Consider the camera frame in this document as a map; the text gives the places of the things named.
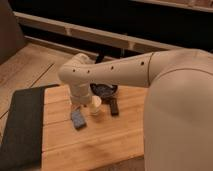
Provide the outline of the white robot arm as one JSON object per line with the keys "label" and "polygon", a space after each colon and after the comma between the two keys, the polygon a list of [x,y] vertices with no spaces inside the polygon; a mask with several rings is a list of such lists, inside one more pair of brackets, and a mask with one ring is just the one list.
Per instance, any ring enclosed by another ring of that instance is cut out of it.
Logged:
{"label": "white robot arm", "polygon": [[200,49],[151,52],[94,64],[77,54],[59,70],[77,104],[89,85],[146,87],[146,171],[213,171],[213,53]]}

